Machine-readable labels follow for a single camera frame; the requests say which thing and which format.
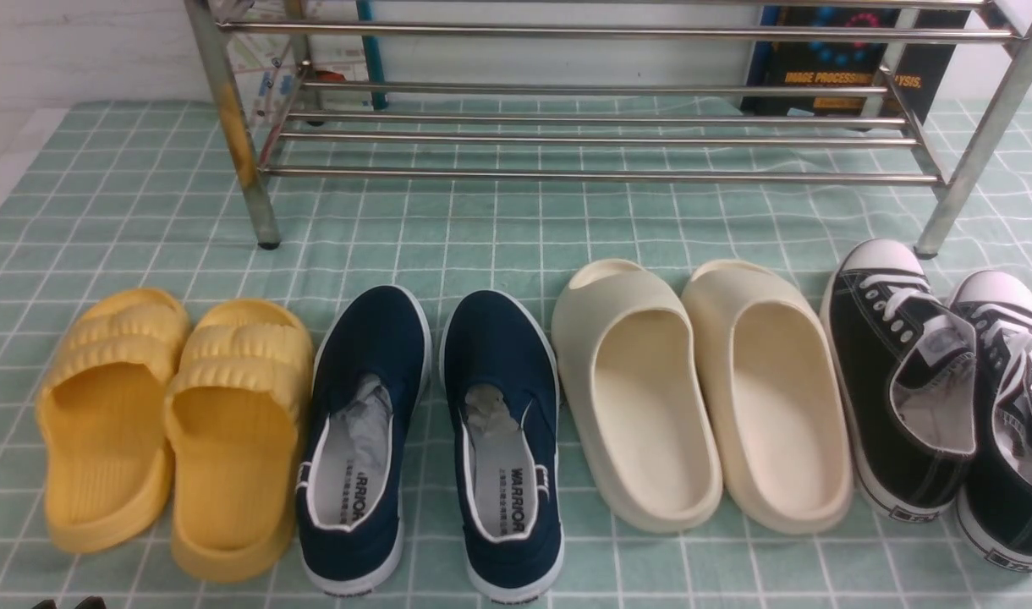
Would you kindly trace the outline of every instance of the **green plaid mat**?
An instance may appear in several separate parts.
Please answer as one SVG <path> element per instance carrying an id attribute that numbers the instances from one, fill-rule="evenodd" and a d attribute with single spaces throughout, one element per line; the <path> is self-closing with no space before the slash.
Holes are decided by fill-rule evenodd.
<path id="1" fill-rule="evenodd" d="M 691 99 L 454 101 L 427 109 L 446 106 L 687 115 L 722 109 L 720 101 Z M 949 155 L 961 150 L 980 111 L 976 105 L 938 104 L 929 126 L 934 141 Z M 284 159 L 505 169 L 914 170 L 906 153 L 819 150 L 331 149 L 295 142 Z M 2 206 L 0 608 L 28 609 L 41 598 L 63 599 L 71 607 L 88 594 L 130 609 L 485 605 L 466 581 L 451 430 L 436 389 L 415 413 L 409 438 L 404 560 L 369 598 L 336 601 L 316 592 L 293 548 L 264 577 L 232 586 L 202 584 L 172 563 L 166 517 L 103 554 L 78 558 L 57 551 L 41 517 L 44 449 L 31 402 L 60 335 L 106 294 L 160 286 L 183 297 L 195 319 L 230 297 L 268 297 L 287 303 L 319 339 L 340 308 L 377 284 L 410 288 L 436 330 L 459 297 L 478 288 L 504 289 L 548 320 L 567 279 L 598 258 L 640 261 L 681 288 L 701 262 L 738 257 L 778 270 L 816 301 L 837 258 L 858 241 L 878 235 L 912 242 L 934 204 L 925 189 L 841 186 L 296 179 L 273 181 L 271 190 L 284 245 L 265 253 L 254 246 L 214 108 L 88 104 L 68 115 Z M 939 292 L 969 270 L 995 266 L 1032 288 L 1032 101 L 1015 119 L 944 250 L 927 262 Z M 702 527 L 651 537 L 610 515 L 566 412 L 559 450 L 566 569 L 535 607 L 1032 608 L 1032 577 L 972 555 L 948 520 L 880 520 L 858 500 L 834 532 L 789 539 L 745 519 L 724 500 Z"/>

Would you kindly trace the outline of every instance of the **shoe rack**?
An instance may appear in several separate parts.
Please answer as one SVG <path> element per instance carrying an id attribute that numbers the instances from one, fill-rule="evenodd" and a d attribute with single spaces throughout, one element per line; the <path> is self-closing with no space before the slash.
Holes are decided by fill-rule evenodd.
<path id="1" fill-rule="evenodd" d="M 779 0 L 778 4 L 802 7 L 898 8 L 895 27 L 678 27 L 678 26 L 574 26 L 513 25 L 485 23 L 413 23 L 376 21 L 308 20 L 304 0 L 284 0 L 287 17 L 280 21 L 243 21 L 240 14 L 248 0 L 227 0 L 223 10 L 214 12 L 211 0 L 184 0 L 194 30 L 199 57 L 207 74 L 212 96 L 222 121 L 223 133 L 237 170 L 256 230 L 258 246 L 264 250 L 279 247 L 276 216 L 265 188 L 270 177 L 314 175 L 346 179 L 440 179 L 441 181 L 584 181 L 584 182 L 701 182 L 701 184 L 739 184 L 762 182 L 775 185 L 888 185 L 918 186 L 932 190 L 936 205 L 931 213 L 914 251 L 920 258 L 933 258 L 952 231 L 961 209 L 987 168 L 1001 135 L 1013 119 L 1032 83 L 1032 21 L 1020 27 L 1006 9 L 1006 0 Z M 625 0 L 604 0 L 623 2 Z M 702 2 L 709 4 L 755 4 L 767 0 L 658 0 Z M 983 28 L 968 30 L 922 30 L 915 28 L 918 10 L 973 11 Z M 237 83 L 230 67 L 227 43 L 235 34 L 283 34 L 291 37 L 296 77 L 291 96 L 276 122 L 267 141 L 256 150 L 246 121 L 245 108 L 237 93 Z M 326 92 L 440 93 L 450 96 L 813 96 L 809 87 L 618 87 L 618 86 L 546 86 L 481 85 L 459 82 L 331 82 L 320 79 L 312 62 L 312 35 L 361 35 L 374 37 L 477 37 L 531 39 L 675 39 L 763 40 L 771 42 L 828 41 L 880 42 L 884 55 L 879 70 L 868 87 L 823 89 L 820 96 L 865 97 L 860 117 L 749 117 L 749 116 L 647 116 L 647 115 L 445 115 L 445 113 L 406 111 L 329 111 L 320 99 Z M 997 46 L 1010 58 L 1000 84 L 978 121 L 964 154 L 949 169 L 942 166 L 932 143 L 927 141 L 922 121 L 896 85 L 896 69 L 903 47 L 910 44 L 987 44 Z M 903 111 L 895 117 L 879 117 L 884 101 L 896 101 Z M 368 121 L 378 124 L 408 124 L 406 131 L 303 130 L 295 124 L 318 126 L 338 121 Z M 531 126 L 644 126 L 644 127 L 803 127 L 894 130 L 898 136 L 826 136 L 826 135 L 570 135 L 536 133 L 436 133 L 420 131 L 420 124 L 530 124 Z M 710 170 L 552 170 L 552 169 L 432 169 L 415 166 L 307 166 L 279 162 L 280 145 L 289 139 L 320 142 L 405 142 L 405 143 L 489 143 L 489 146 L 533 147 L 689 147 L 689 148 L 780 148 L 780 149 L 899 149 L 909 150 L 917 163 L 917 172 L 767 172 Z"/>

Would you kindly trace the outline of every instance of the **blue pole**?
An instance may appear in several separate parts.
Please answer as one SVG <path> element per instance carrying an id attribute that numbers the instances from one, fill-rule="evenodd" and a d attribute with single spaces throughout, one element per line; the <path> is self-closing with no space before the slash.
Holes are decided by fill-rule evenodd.
<path id="1" fill-rule="evenodd" d="M 354 4 L 358 7 L 358 19 L 363 22 L 373 21 L 373 8 L 369 7 L 368 0 L 358 0 Z M 365 72 L 369 75 L 369 82 L 384 82 L 384 66 L 381 63 L 381 46 L 377 37 L 364 35 L 362 37 L 362 51 L 365 53 Z M 388 96 L 384 91 L 373 93 L 373 108 L 385 109 L 388 107 Z"/>

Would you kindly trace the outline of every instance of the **white shoelace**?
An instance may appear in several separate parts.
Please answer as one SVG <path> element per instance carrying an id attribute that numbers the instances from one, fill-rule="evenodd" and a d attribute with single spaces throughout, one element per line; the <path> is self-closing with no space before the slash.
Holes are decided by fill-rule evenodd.
<path id="1" fill-rule="evenodd" d="M 917 286 L 917 288 L 899 288 L 898 286 L 895 285 L 889 286 L 889 290 L 892 292 L 892 296 L 890 296 L 888 300 L 878 300 L 875 303 L 873 303 L 873 310 L 875 310 L 875 312 L 883 312 L 882 316 L 880 316 L 880 320 L 883 322 L 891 322 L 893 317 L 896 316 L 896 312 L 898 312 L 899 308 L 902 307 L 903 302 L 905 302 L 907 299 L 929 300 L 931 302 L 936 302 L 937 304 L 940 304 L 940 300 L 937 299 L 937 296 L 934 296 L 934 294 L 932 293 L 923 292 L 923 290 L 920 289 L 920 288 L 923 289 L 930 288 L 926 280 L 920 278 L 912 278 L 910 277 L 910 275 L 894 275 L 894 274 L 871 275 L 870 277 L 865 278 L 865 280 L 861 281 L 861 283 L 858 284 L 858 288 L 868 289 L 870 288 L 870 286 L 879 283 L 906 284 L 909 286 L 910 285 Z M 879 292 L 876 289 L 871 289 L 869 290 L 869 292 L 866 293 L 867 300 L 873 300 L 875 299 L 875 297 L 878 296 Z M 903 321 L 897 320 L 892 324 L 892 331 L 899 331 L 899 329 L 902 327 L 903 327 Z M 900 343 L 907 343 L 912 335 L 913 332 L 911 332 L 909 329 L 904 331 L 901 335 L 899 335 Z"/>
<path id="2" fill-rule="evenodd" d="M 993 341 L 998 335 L 1004 339 L 1004 345 L 1006 345 L 1008 350 L 1008 362 L 1006 368 L 1004 368 L 1004 373 L 1001 375 L 997 394 L 998 400 L 1003 400 L 1003 398 L 1014 393 L 1015 390 L 1023 388 L 1028 366 L 1031 366 L 1032 372 L 1032 319 L 1013 312 L 1013 310 L 993 303 L 982 304 L 973 310 L 971 319 L 977 320 L 985 312 L 999 312 L 1001 315 L 1011 317 L 1015 322 L 1019 322 L 1013 323 L 1008 320 L 999 320 L 992 326 L 989 326 L 988 329 L 987 320 L 979 320 L 975 324 L 976 329 L 987 329 L 981 334 L 982 347 L 985 349 L 992 350 Z M 996 363 L 1000 367 L 1004 362 L 997 359 Z M 1032 393 L 1032 382 L 1028 389 Z"/>

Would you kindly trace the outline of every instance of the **cream slide sandal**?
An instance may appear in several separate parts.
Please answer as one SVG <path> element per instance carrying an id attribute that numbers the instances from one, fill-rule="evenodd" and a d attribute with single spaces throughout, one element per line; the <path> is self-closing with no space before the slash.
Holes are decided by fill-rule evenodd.
<path id="1" fill-rule="evenodd" d="M 105 550 L 162 512 L 174 475 L 163 393 L 188 334 L 173 296 L 130 289 L 87 310 L 61 342 L 35 406 L 45 525 L 60 550 Z"/>
<path id="2" fill-rule="evenodd" d="M 826 532 L 851 505 L 851 454 L 820 321 L 798 288 L 741 260 L 682 292 L 730 496 L 787 535 Z"/>
<path id="3" fill-rule="evenodd" d="M 267 300 L 218 304 L 189 336 L 165 402 L 171 553 L 188 574 L 240 581 L 287 550 L 312 355 L 307 327 Z"/>
<path id="4" fill-rule="evenodd" d="M 697 384 L 692 328 L 662 279 L 627 260 L 574 275 L 551 323 L 558 371 L 594 485 L 645 532 L 715 512 L 720 459 Z"/>

